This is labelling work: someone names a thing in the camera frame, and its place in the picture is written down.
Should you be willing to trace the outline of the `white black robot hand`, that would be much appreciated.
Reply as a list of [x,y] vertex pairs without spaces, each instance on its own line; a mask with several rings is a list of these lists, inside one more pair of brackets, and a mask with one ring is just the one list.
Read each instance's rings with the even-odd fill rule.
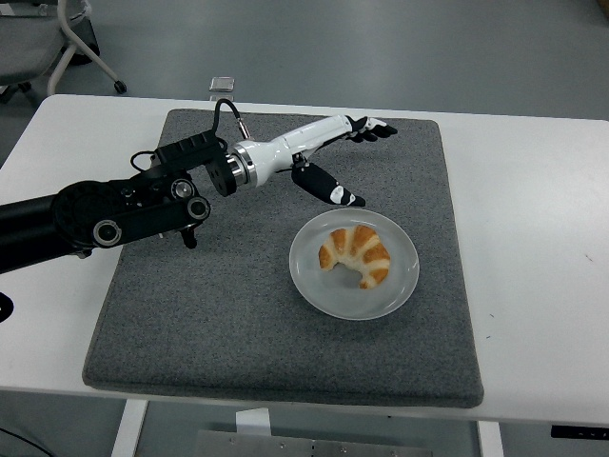
[[241,161],[247,185],[260,187],[271,175],[288,170],[298,187],[319,200],[330,205],[362,208],[365,206],[363,197],[353,194],[328,172],[312,164],[309,157],[338,140],[375,142],[396,133],[395,128],[376,118],[355,120],[346,115],[335,115],[284,133],[269,142],[244,140],[234,146],[234,156]]

